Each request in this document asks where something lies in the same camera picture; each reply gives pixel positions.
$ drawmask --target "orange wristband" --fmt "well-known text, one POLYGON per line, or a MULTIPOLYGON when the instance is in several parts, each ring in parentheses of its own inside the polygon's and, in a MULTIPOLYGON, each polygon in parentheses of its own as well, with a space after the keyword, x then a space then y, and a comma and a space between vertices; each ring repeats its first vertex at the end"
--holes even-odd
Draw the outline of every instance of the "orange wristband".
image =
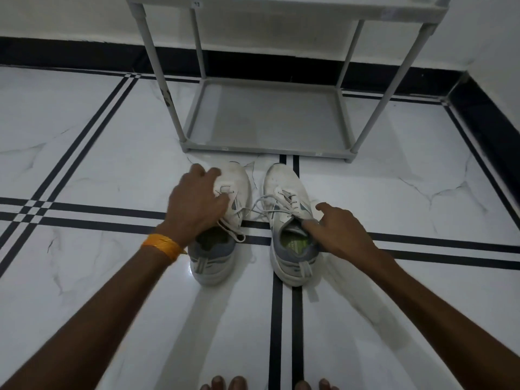
POLYGON ((179 255, 186 254, 177 242, 173 242, 170 238, 161 234, 150 234, 141 246, 156 247, 168 256, 172 262, 176 261, 179 255))

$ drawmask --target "upper shelf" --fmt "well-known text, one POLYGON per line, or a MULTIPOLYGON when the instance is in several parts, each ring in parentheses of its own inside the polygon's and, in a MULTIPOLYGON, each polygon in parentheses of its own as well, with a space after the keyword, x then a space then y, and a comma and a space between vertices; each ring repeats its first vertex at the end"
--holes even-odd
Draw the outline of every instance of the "upper shelf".
POLYGON ((205 10, 340 15, 345 19, 440 23, 447 7, 436 0, 128 0, 140 4, 205 10))

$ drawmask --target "white sneaker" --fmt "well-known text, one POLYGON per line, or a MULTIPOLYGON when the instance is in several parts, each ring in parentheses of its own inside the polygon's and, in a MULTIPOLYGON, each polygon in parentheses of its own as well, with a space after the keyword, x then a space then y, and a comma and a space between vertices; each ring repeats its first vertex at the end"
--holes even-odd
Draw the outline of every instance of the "white sneaker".
POLYGON ((239 163, 226 163, 220 170, 222 174, 215 180, 213 190, 215 196, 229 195, 226 214, 218 221, 218 227, 204 231, 188 246, 191 273, 206 286, 222 282, 235 266, 233 251, 237 242, 245 241, 240 225, 251 196, 249 177, 239 163))
POLYGON ((302 220, 313 219, 302 182, 286 164, 273 164, 265 176, 264 196, 259 201, 272 230, 272 268, 287 285, 302 286, 313 276, 319 253, 317 242, 301 224, 302 220))

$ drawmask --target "white marble floor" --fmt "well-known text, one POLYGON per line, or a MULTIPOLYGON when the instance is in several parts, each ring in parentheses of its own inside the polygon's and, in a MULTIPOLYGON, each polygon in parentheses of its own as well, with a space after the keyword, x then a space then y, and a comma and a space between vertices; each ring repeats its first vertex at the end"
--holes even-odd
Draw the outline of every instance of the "white marble floor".
MULTIPOLYGON (((182 123, 197 84, 168 82, 182 123)), ((194 162, 240 162, 255 198, 285 160, 314 203, 350 209, 407 272, 520 354, 517 215, 439 102, 392 101, 347 164, 185 154, 155 80, 139 75, 0 67, 0 100, 0 383, 131 257, 194 162)), ((354 126, 376 104, 344 101, 354 126)), ((366 276, 326 255, 309 285, 286 287, 270 268, 269 229, 246 226, 237 268, 217 288, 201 288, 186 257, 168 269, 100 389, 198 390, 216 374, 241 374, 251 389, 302 377, 341 389, 460 388, 366 276)))

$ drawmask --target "person's left hand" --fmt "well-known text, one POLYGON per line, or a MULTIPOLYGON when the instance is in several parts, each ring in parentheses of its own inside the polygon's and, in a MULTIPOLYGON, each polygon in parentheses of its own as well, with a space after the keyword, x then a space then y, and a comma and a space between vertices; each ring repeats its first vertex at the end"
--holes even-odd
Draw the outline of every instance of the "person's left hand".
POLYGON ((185 248, 202 231, 216 225, 229 204, 227 194, 215 197, 213 193, 213 184, 219 175, 218 168, 206 172, 200 164, 193 164, 173 189, 166 218, 155 232, 185 248))

